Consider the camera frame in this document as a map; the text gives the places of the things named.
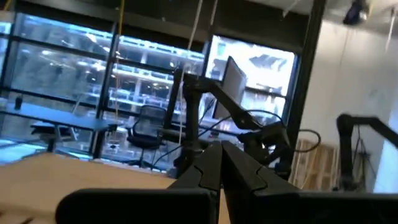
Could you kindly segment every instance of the black robotic arm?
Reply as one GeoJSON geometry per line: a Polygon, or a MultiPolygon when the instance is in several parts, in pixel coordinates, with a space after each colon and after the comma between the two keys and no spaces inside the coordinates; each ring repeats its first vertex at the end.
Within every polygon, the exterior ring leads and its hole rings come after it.
{"type": "Polygon", "coordinates": [[[375,132],[393,143],[395,147],[398,147],[398,134],[380,121],[379,118],[374,116],[351,116],[349,114],[341,114],[337,118],[336,124],[340,137],[340,182],[344,190],[352,190],[354,187],[354,178],[351,138],[353,136],[354,126],[370,126],[375,132]]]}
{"type": "MultiPolygon", "coordinates": [[[[199,130],[199,104],[203,93],[211,93],[220,104],[230,113],[231,119],[239,129],[251,130],[251,132],[238,135],[239,141],[244,144],[244,151],[262,165],[268,165],[278,157],[285,149],[290,147],[285,126],[282,122],[262,126],[257,120],[237,102],[225,93],[220,84],[205,77],[186,74],[184,76],[183,95],[187,102],[186,117],[186,142],[182,147],[179,158],[174,161],[179,177],[197,158],[202,149],[198,140],[199,130]],[[264,149],[265,146],[278,144],[279,147],[271,154],[264,149]]],[[[286,177],[290,175],[290,164],[284,166],[281,172],[286,177]]]]}

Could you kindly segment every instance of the wooden pallet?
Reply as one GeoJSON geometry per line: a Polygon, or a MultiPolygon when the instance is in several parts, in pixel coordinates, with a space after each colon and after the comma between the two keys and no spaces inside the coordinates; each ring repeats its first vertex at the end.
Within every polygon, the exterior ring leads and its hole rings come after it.
{"type": "MultiPolygon", "coordinates": [[[[299,139],[296,149],[306,150],[315,142],[299,139]]],[[[339,150],[336,146],[319,145],[308,153],[295,153],[289,182],[300,189],[332,190],[337,185],[339,150]]]]}

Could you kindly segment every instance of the desk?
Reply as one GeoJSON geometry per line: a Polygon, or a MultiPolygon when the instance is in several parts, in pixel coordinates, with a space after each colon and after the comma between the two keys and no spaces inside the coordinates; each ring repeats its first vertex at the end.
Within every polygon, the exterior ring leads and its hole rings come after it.
{"type": "MultiPolygon", "coordinates": [[[[17,211],[53,220],[59,201],[83,188],[165,189],[173,179],[56,154],[41,154],[0,167],[0,212],[17,211]]],[[[219,223],[229,223],[221,193],[219,223]]]]}
{"type": "MultiPolygon", "coordinates": [[[[98,132],[97,142],[95,144],[94,150],[94,152],[98,152],[98,157],[105,132],[109,129],[116,129],[116,124],[111,124],[110,122],[102,119],[81,117],[66,111],[32,105],[30,103],[22,103],[22,106],[19,110],[14,109],[14,106],[14,103],[8,103],[5,108],[0,108],[0,113],[18,116],[21,118],[35,119],[54,124],[56,126],[64,125],[72,128],[98,132]]],[[[55,140],[49,143],[48,151],[52,151],[54,147],[55,140]]]]}

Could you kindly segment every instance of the mesh office chair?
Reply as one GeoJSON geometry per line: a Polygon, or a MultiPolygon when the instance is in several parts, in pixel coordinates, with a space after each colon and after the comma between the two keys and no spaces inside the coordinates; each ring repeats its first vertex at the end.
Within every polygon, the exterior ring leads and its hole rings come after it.
{"type": "Polygon", "coordinates": [[[165,115],[166,110],[158,106],[144,105],[141,107],[138,120],[132,128],[127,128],[127,141],[133,146],[142,149],[139,160],[130,161],[130,166],[159,169],[153,166],[153,163],[156,150],[162,145],[162,136],[159,134],[159,128],[163,126],[165,115]],[[151,163],[144,160],[145,150],[155,151],[151,163]]]}

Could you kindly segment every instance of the wooden board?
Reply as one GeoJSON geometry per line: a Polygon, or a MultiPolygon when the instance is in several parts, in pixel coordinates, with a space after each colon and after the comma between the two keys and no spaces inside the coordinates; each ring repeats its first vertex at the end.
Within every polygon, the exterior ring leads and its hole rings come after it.
{"type": "MultiPolygon", "coordinates": [[[[296,149],[306,150],[314,144],[299,139],[296,149]]],[[[321,144],[308,153],[295,153],[289,182],[300,189],[331,190],[337,184],[338,153],[338,147],[327,144],[321,144]]]]}
{"type": "MultiPolygon", "coordinates": [[[[42,154],[0,167],[0,213],[23,213],[53,222],[55,209],[66,195],[84,188],[165,189],[173,179],[42,154]]],[[[229,223],[222,192],[219,223],[229,223]]]]}

